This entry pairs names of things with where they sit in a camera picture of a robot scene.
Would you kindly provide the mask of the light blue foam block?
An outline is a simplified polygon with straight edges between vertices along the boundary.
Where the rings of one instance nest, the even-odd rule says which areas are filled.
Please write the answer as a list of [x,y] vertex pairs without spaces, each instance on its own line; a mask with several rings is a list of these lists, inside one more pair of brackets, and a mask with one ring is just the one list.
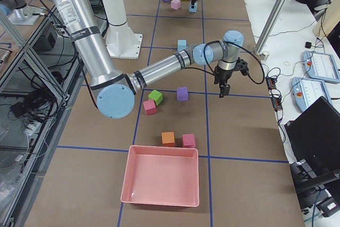
[[186,49],[187,44],[186,44],[186,40],[185,39],[179,39],[177,41],[177,51],[180,52],[184,49]]
[[196,13],[197,12],[197,7],[198,7],[198,3],[190,4],[189,5],[189,12]]

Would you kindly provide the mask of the light pink foam block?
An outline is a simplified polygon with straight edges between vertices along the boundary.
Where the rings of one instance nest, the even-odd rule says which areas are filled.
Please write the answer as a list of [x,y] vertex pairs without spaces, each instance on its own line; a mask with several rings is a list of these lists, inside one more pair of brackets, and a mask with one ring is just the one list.
[[181,7],[181,1],[180,0],[172,0],[171,1],[171,8],[174,10],[178,10]]

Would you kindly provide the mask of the purple block right side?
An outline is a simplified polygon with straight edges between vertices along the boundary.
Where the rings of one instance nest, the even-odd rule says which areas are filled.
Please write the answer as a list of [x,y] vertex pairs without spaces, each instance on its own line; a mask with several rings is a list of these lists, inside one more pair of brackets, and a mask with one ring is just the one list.
[[176,95],[179,102],[187,101],[189,98],[187,87],[178,87]]

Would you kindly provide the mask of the magenta block near pink bin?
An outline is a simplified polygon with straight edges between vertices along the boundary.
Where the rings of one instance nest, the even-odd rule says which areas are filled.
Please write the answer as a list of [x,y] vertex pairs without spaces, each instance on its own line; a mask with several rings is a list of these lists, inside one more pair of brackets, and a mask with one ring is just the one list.
[[194,134],[182,135],[182,146],[184,148],[196,148],[196,139]]

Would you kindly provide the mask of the green foam block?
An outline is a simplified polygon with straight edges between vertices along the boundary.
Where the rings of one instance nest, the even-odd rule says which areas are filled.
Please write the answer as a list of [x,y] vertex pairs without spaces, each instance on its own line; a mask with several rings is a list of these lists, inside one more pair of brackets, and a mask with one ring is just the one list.
[[153,100],[155,105],[158,106],[163,101],[163,94],[158,90],[153,90],[148,95],[149,100]]

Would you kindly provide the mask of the orange block near pink bin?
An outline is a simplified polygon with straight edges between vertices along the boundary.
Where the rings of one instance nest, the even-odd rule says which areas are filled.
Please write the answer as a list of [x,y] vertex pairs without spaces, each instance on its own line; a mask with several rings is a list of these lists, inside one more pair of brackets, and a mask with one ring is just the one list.
[[162,146],[165,147],[174,147],[175,146],[175,134],[173,131],[162,132],[161,133],[161,143]]

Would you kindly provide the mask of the red-pink foam block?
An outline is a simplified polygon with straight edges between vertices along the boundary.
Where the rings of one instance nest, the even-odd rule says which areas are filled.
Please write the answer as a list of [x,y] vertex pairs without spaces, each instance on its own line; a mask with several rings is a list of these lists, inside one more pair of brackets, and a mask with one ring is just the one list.
[[143,101],[143,107],[146,115],[153,115],[157,113],[156,104],[152,99]]

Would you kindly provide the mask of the lower teach pendant tablet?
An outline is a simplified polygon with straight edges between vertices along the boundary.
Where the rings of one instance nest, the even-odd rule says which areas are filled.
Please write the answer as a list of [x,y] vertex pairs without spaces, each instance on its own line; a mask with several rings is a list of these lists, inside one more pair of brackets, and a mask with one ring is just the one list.
[[293,77],[292,95],[300,112],[304,112],[318,98],[324,97],[332,104],[326,83],[319,79]]

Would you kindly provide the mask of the teach pendant tablet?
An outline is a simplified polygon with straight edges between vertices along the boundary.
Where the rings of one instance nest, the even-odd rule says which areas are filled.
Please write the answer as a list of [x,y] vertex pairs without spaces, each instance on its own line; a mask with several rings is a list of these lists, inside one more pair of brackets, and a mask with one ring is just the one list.
[[318,98],[324,97],[332,104],[326,83],[319,79],[293,77],[292,95],[300,112],[304,112]]
[[339,83],[339,71],[332,54],[304,51],[302,61],[309,77]]

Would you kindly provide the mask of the black laptop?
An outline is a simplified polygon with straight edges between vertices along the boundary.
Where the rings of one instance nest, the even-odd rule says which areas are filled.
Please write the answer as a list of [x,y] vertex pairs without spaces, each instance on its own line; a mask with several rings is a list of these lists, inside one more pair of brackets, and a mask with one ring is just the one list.
[[287,122],[285,130],[298,161],[316,159],[329,170],[339,168],[339,112],[325,97]]

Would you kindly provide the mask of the upper teach pendant tablet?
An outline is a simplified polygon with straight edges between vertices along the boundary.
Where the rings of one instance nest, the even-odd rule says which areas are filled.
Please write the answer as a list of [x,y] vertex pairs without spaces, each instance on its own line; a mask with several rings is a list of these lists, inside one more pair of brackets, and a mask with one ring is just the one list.
[[304,51],[302,61],[309,77],[339,83],[339,71],[332,54]]

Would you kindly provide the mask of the pink tray bin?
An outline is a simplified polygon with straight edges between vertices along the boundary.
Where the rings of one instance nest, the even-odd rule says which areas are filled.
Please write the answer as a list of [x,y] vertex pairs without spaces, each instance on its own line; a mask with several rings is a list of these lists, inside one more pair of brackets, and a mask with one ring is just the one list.
[[199,206],[198,150],[130,146],[121,202],[180,207]]

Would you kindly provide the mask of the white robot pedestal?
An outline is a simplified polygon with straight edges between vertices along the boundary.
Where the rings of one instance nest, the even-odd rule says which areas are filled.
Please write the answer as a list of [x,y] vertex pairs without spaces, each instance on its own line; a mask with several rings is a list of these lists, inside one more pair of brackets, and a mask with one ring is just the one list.
[[102,0],[109,28],[106,47],[112,58],[136,60],[142,44],[142,34],[134,33],[128,25],[123,0]]

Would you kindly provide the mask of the aluminium frame post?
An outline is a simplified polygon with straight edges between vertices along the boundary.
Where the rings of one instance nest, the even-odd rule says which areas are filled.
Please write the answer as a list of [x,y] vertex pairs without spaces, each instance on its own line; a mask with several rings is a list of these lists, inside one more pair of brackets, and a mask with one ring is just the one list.
[[278,16],[283,8],[283,5],[285,3],[286,0],[276,0],[273,9],[271,10],[271,13],[265,23],[265,26],[260,34],[260,37],[258,39],[258,42],[254,48],[254,52],[256,54],[261,54],[262,50],[265,46],[265,43],[267,41],[267,39],[269,38],[269,35],[278,19]]

